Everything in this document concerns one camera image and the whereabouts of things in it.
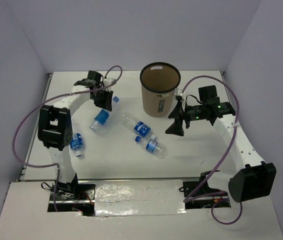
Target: gray wall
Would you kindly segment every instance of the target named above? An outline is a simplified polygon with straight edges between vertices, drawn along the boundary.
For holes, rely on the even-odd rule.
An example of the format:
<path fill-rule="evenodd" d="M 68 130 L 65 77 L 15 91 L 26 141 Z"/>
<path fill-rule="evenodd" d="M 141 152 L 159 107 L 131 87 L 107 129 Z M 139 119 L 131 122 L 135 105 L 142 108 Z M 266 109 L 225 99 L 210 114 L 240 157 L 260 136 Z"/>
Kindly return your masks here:
<path fill-rule="evenodd" d="M 277 167 L 271 198 L 283 231 L 283 1 L 263 0 L 227 70 L 241 124 Z"/>
<path fill-rule="evenodd" d="M 22 117 L 41 101 L 46 83 L 44 68 L 11 9 L 0 0 L 0 213 L 9 182 L 22 166 L 13 158 L 11 141 Z M 25 157 L 34 129 L 34 116 L 18 138 Z"/>
<path fill-rule="evenodd" d="M 225 70 L 261 0 L 7 0 L 49 72 Z"/>

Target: plastic bottle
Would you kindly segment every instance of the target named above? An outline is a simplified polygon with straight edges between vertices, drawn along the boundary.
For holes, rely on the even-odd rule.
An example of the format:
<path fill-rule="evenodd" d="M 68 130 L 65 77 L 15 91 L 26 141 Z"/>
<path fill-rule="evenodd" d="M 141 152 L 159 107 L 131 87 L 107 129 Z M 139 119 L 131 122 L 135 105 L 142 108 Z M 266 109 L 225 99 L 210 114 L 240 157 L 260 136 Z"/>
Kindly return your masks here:
<path fill-rule="evenodd" d="M 145 140 L 155 140 L 156 135 L 153 133 L 151 128 L 147 126 L 142 121 L 139 121 L 136 117 L 131 115 L 129 112 L 125 112 L 122 115 L 121 123 L 128 128 L 129 130 L 133 131 L 137 135 L 141 136 Z"/>
<path fill-rule="evenodd" d="M 83 156 L 81 149 L 83 149 L 83 139 L 82 135 L 79 133 L 73 133 L 71 142 L 70 142 L 70 149 L 75 153 L 77 158 Z"/>
<path fill-rule="evenodd" d="M 118 104 L 119 101 L 120 101 L 120 99 L 117 96 L 114 96 L 112 98 L 111 107 L 112 107 L 113 111 L 114 111 L 114 108 L 116 107 L 116 105 Z M 100 112 L 97 114 L 97 116 L 93 119 L 89 128 L 92 129 L 93 132 L 98 134 L 98 135 L 102 134 L 103 131 L 104 131 L 103 133 L 105 133 L 104 126 L 105 126 L 105 123 L 106 123 L 107 119 L 109 118 L 109 116 L 110 116 L 110 111 L 107 111 L 105 109 L 100 110 Z"/>
<path fill-rule="evenodd" d="M 147 152 L 154 154 L 156 157 L 162 159 L 166 154 L 166 147 L 154 140 L 145 140 L 140 136 L 135 138 L 135 142 L 141 145 L 142 149 L 145 149 Z"/>

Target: black mount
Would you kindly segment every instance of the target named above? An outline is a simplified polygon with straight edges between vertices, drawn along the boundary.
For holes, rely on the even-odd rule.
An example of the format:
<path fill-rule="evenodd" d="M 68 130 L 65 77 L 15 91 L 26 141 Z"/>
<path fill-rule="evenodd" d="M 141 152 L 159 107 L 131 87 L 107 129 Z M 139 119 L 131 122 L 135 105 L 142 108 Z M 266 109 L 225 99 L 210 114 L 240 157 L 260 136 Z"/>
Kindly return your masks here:
<path fill-rule="evenodd" d="M 51 122 L 58 120 L 57 125 Z M 56 108 L 43 105 L 39 111 L 38 139 L 46 148 L 62 151 L 72 140 L 71 111 L 67 108 Z"/>
<path fill-rule="evenodd" d="M 206 176 L 210 173 L 211 171 L 205 171 L 202 172 L 200 174 L 200 178 L 198 181 L 184 181 L 183 182 L 183 189 L 180 192 L 183 192 L 184 196 L 187 197 L 205 178 Z M 192 196 L 192 197 L 196 197 L 196 196 L 200 196 L 203 194 L 211 194 L 211 193 L 216 193 L 216 192 L 220 192 L 221 190 L 216 189 L 216 188 L 210 188 L 208 186 L 208 182 L 205 182 L 204 185 L 198 189 L 198 191 Z"/>
<path fill-rule="evenodd" d="M 198 91 L 202 104 L 189 106 L 185 103 L 185 110 L 183 110 L 183 98 L 176 97 L 176 107 L 168 116 L 169 119 L 174 119 L 174 123 L 165 131 L 166 134 L 184 136 L 183 121 L 188 129 L 191 121 L 208 120 L 211 125 L 214 125 L 217 118 L 222 118 L 227 114 L 236 114 L 229 102 L 220 102 L 215 85 L 200 87 Z"/>
<path fill-rule="evenodd" d="M 271 193 L 276 175 L 273 163 L 261 162 L 261 165 L 247 164 L 228 182 L 228 189 L 235 202 L 266 197 Z"/>
<path fill-rule="evenodd" d="M 77 189 L 78 189 L 77 173 L 71 182 L 64 183 L 59 181 L 57 183 L 57 190 L 61 190 L 63 193 L 69 193 L 75 196 L 78 193 Z"/>

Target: white table surface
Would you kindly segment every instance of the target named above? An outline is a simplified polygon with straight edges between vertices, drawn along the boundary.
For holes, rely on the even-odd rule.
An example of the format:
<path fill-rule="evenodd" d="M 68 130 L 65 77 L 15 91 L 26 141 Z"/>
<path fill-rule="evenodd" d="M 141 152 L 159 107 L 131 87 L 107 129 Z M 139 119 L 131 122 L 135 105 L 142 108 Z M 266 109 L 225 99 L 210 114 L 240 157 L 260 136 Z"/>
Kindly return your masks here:
<path fill-rule="evenodd" d="M 240 220 L 221 225 L 207 208 L 178 215 L 125 217 L 47 212 L 49 194 L 40 182 L 12 183 L 0 217 L 0 240 L 283 240 L 269 197 L 244 202 Z M 214 212 L 229 222 L 239 209 L 234 205 Z"/>
<path fill-rule="evenodd" d="M 181 71 L 180 73 L 180 88 L 184 87 L 188 80 L 199 75 L 222 79 L 219 71 Z M 118 71 L 113 71 L 108 77 L 116 78 L 118 74 Z M 118 96 L 120 102 L 116 113 L 114 111 L 114 121 L 108 136 L 99 137 L 89 129 L 92 120 L 100 111 L 92 100 L 83 104 L 73 115 L 73 127 L 76 132 L 81 133 L 85 144 L 83 159 L 78 159 L 72 152 L 70 153 L 73 168 L 79 179 L 198 177 L 200 173 L 211 170 L 224 154 L 227 146 L 206 120 L 191 122 L 189 129 L 185 129 L 184 126 L 184 137 L 165 134 L 165 130 L 173 120 L 167 117 L 151 117 L 144 112 L 139 75 L 140 71 L 124 71 L 122 78 L 112 88 L 114 96 Z M 85 77 L 87 77 L 85 71 L 54 72 L 46 98 L 69 92 L 76 81 Z M 209 78 L 194 81 L 188 87 L 187 93 L 199 96 L 198 88 L 209 85 L 216 85 L 221 102 L 229 101 L 225 87 Z M 190 104 L 196 103 L 191 97 L 188 99 Z M 135 143 L 136 135 L 119 123 L 120 114 L 123 112 L 130 112 L 153 129 L 158 142 L 168 149 L 166 158 L 156 158 Z M 51 163 L 50 155 L 43 143 L 38 140 L 37 134 L 31 145 L 28 162 L 35 165 Z M 231 156 L 227 157 L 220 170 L 228 174 L 235 173 Z M 28 167 L 22 179 L 53 180 L 55 176 L 53 168 Z"/>

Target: bottle cap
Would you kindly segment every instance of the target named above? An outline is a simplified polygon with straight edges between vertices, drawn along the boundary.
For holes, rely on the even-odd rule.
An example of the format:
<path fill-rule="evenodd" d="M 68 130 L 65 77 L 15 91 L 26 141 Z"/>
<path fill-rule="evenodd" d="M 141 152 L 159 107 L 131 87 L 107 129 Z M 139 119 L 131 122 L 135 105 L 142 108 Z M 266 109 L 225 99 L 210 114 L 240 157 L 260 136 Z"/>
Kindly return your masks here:
<path fill-rule="evenodd" d="M 80 158 L 82 156 L 82 152 L 81 151 L 75 151 L 75 155 L 77 158 Z"/>
<path fill-rule="evenodd" d="M 116 102 L 116 103 L 118 103 L 118 102 L 120 101 L 120 99 L 119 99 L 117 96 L 114 96 L 114 97 L 112 98 L 112 100 L 113 100 L 114 102 Z"/>
<path fill-rule="evenodd" d="M 142 139 L 142 138 L 141 138 L 140 136 L 137 136 L 137 137 L 135 138 L 135 142 L 136 142 L 136 143 L 139 143 L 139 142 L 141 141 L 141 139 Z"/>

